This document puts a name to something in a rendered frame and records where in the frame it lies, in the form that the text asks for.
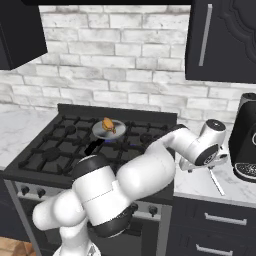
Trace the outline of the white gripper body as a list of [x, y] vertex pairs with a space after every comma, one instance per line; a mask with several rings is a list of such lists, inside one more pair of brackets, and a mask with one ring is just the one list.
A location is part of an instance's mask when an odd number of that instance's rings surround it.
[[[227, 162], [229, 157], [228, 150], [225, 146], [221, 146], [216, 157], [207, 165], [204, 165], [204, 168], [214, 168], [215, 166], [222, 165]], [[182, 157], [179, 161], [179, 167], [182, 171], [192, 172], [194, 169], [200, 169], [200, 166], [195, 166], [190, 163], [184, 157]]]

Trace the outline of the browned chicken piece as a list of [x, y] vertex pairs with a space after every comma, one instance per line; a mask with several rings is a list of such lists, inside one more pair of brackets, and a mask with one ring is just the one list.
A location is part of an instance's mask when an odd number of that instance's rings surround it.
[[114, 125], [113, 121], [110, 118], [105, 117], [102, 120], [102, 128], [105, 131], [111, 131], [112, 133], [116, 133], [115, 125]]

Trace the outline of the black coffee machine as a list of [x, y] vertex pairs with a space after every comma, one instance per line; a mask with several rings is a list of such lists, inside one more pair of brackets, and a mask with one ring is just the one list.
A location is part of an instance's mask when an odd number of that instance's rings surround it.
[[229, 138], [229, 152], [234, 174], [256, 183], [256, 94], [244, 93]]

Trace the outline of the black drawer front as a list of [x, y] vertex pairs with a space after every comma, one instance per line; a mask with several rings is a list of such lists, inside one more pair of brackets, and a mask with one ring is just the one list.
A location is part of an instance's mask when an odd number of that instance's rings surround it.
[[[247, 225], [234, 225], [205, 219], [204, 213], [233, 219], [247, 219]], [[256, 240], [256, 209], [224, 203], [175, 197], [171, 223]]]
[[256, 246], [240, 239], [226, 236], [203, 234], [179, 234], [170, 239], [168, 252], [170, 256], [217, 256], [211, 253], [199, 252], [196, 244], [202, 247], [233, 251], [233, 256], [256, 256]]

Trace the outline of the black oven door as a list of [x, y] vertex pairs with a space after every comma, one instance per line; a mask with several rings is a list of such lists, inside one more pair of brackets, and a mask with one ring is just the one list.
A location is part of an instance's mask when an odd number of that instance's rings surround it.
[[[48, 231], [38, 230], [32, 222], [32, 212], [39, 201], [20, 200], [42, 256], [53, 256], [61, 245], [61, 238], [57, 229]], [[93, 243], [101, 251], [102, 256], [156, 256], [159, 221], [144, 219], [142, 207], [148, 203], [135, 202], [138, 210], [134, 212], [128, 228], [119, 236], [113, 238], [100, 238], [87, 225], [88, 233]]]

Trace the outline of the grey frying pan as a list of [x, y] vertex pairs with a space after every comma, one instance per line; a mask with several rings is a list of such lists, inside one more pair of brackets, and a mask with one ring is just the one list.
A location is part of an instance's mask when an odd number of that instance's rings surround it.
[[113, 119], [111, 120], [115, 125], [116, 133], [112, 133], [111, 131], [105, 131], [102, 128], [102, 121], [97, 122], [92, 127], [92, 133], [97, 138], [97, 140], [91, 142], [90, 145], [86, 148], [85, 150], [86, 155], [90, 155], [93, 152], [93, 150], [97, 146], [101, 145], [105, 140], [110, 141], [110, 140], [118, 139], [126, 132], [126, 125], [123, 122], [119, 120], [113, 120]]

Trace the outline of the black gas hob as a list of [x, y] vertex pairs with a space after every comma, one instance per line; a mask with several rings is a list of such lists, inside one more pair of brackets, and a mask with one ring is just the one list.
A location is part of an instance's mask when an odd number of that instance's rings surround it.
[[[124, 123], [118, 139], [99, 139], [92, 131], [108, 117]], [[25, 185], [68, 189], [72, 169], [89, 154], [102, 154], [113, 170], [144, 153], [177, 122], [175, 113], [60, 104], [58, 114], [16, 110], [0, 114], [0, 144], [8, 148], [0, 156], [7, 180]]]

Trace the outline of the black range hood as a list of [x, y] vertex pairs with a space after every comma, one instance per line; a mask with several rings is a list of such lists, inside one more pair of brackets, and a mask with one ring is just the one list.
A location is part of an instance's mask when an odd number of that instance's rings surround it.
[[195, 0], [21, 0], [25, 5], [191, 5]]

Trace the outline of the black base cupboard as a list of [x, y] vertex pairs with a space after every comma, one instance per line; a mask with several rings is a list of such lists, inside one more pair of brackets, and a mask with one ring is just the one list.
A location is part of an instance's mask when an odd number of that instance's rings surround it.
[[29, 242], [29, 237], [0, 174], [0, 237]]

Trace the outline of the black wall cupboard door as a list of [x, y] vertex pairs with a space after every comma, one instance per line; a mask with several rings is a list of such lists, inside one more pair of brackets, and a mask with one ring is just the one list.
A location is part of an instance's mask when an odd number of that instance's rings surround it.
[[[212, 17], [204, 65], [199, 58], [207, 5]], [[256, 84], [256, 0], [195, 0], [185, 52], [187, 80]]]

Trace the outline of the black wall cupboard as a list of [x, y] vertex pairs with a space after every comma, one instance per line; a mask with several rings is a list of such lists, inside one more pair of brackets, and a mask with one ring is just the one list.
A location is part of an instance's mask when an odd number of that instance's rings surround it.
[[25, 0], [0, 0], [0, 70], [12, 70], [48, 52], [40, 11]]

